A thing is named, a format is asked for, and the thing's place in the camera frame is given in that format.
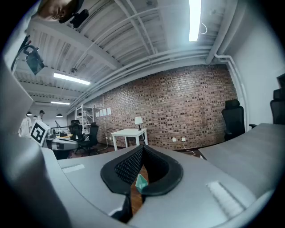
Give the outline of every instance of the black office chair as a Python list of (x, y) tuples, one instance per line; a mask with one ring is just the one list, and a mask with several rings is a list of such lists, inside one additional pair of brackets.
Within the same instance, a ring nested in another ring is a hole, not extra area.
[(273, 92), (273, 100), (270, 102), (274, 124), (285, 124), (285, 88)]
[(99, 126), (97, 126), (95, 122), (91, 123), (90, 133), (86, 135), (89, 137), (88, 140), (78, 142), (77, 150), (79, 149), (86, 150), (89, 152), (89, 155), (90, 155), (91, 148), (93, 146), (96, 146), (98, 143), (98, 140), (97, 140), (98, 129), (99, 129)]
[[(237, 99), (226, 101), (226, 107), (222, 110), (222, 115), (226, 123), (226, 130), (224, 139), (228, 141), (241, 134), (245, 133), (244, 128), (244, 108), (240, 106)], [(252, 128), (256, 127), (255, 124), (250, 124)]]
[(82, 134), (82, 125), (79, 120), (72, 120), (71, 125), (68, 126), (70, 133), (72, 136), (70, 137), (73, 141), (82, 142), (85, 140), (84, 135)]

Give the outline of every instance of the floor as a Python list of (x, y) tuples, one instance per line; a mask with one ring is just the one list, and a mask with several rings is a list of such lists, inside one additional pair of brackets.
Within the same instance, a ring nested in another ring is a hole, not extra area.
[[(106, 148), (106, 145), (104, 145), (104, 144), (98, 144), (94, 148), (100, 150), (100, 151), (98, 151), (98, 153), (100, 153), (100, 154), (112, 152), (115, 150), (114, 147), (110, 147), (110, 146)], [(198, 150), (193, 150), (193, 152), (196, 153), (196, 155), (194, 155), (194, 156), (200, 157), (200, 152)], [(193, 153), (189, 152), (189, 151), (180, 151), (180, 153), (184, 153), (187, 155), (193, 155)], [(85, 156), (88, 156), (88, 153), (84, 152), (83, 150), (78, 151), (76, 154), (74, 152), (70, 152), (70, 154), (69, 154), (69, 158), (80, 158), (80, 157), (85, 157)], [(145, 169), (144, 166), (142, 167), (140, 174), (148, 182), (147, 170)], [(133, 215), (140, 209), (140, 207), (143, 204), (142, 197), (141, 197), (139, 191), (137, 190), (137, 188), (135, 186), (136, 181), (137, 181), (137, 179), (133, 182), (133, 184), (131, 186), (131, 205), (132, 205)]]

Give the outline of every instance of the brick wall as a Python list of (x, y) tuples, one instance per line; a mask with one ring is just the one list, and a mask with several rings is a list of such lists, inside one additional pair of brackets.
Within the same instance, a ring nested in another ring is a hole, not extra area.
[[(109, 138), (112, 132), (137, 128), (134, 119), (141, 116), (149, 145), (175, 150), (183, 149), (182, 137), (186, 137), (186, 148), (222, 142), (225, 124), (221, 111), (226, 100), (235, 98), (226, 65), (195, 65), (126, 83), (87, 105), (112, 110), (111, 115), (96, 118), (99, 142), (106, 143), (103, 137)], [(128, 140), (129, 145), (135, 145), (134, 138)], [(117, 145), (125, 147), (123, 137), (117, 137)]]

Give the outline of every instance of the fluorescent light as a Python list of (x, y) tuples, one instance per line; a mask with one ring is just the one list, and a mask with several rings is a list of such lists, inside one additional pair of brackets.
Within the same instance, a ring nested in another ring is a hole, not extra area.
[(77, 78), (74, 78), (74, 77), (66, 76), (66, 75), (63, 75), (63, 74), (60, 74), (60, 73), (54, 73), (53, 76), (57, 77), (57, 78), (65, 79), (65, 80), (68, 80), (68, 81), (74, 81), (74, 82), (82, 83), (82, 84), (85, 84), (85, 85), (89, 85), (90, 84), (90, 82), (88, 82), (88, 81), (84, 81), (84, 80), (80, 80), (80, 79), (77, 79)]
[(201, 19), (201, 0), (189, 0), (190, 28), (189, 41), (197, 41)]
[(70, 105), (70, 103), (64, 103), (64, 102), (51, 102), (52, 104), (59, 104), (59, 105)]

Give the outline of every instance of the white cable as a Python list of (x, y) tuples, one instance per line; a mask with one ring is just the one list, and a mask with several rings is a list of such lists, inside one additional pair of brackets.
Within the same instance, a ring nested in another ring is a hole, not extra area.
[[(184, 146), (184, 143), (185, 143), (185, 141), (183, 142), (183, 147), (185, 148), (185, 150), (186, 150), (186, 151), (189, 151), (189, 150), (187, 150), (187, 149), (186, 149), (186, 147)], [(196, 153), (195, 153), (194, 151), (189, 151), (189, 152), (192, 152), (192, 153), (194, 153), (194, 154), (193, 154), (193, 155), (191, 155), (191, 156), (194, 156), (194, 155), (196, 155)]]
[(205, 28), (206, 28), (206, 32), (201, 33), (201, 34), (206, 34), (206, 33), (207, 33), (207, 31), (208, 31), (208, 30), (207, 30), (207, 27), (205, 26)]
[(102, 151), (102, 150), (105, 150), (105, 149), (108, 148), (108, 138), (106, 137), (105, 139), (106, 139), (106, 142), (107, 142), (107, 147), (106, 147), (106, 148), (103, 148), (103, 149), (100, 149), (100, 150), (98, 150), (98, 151)]

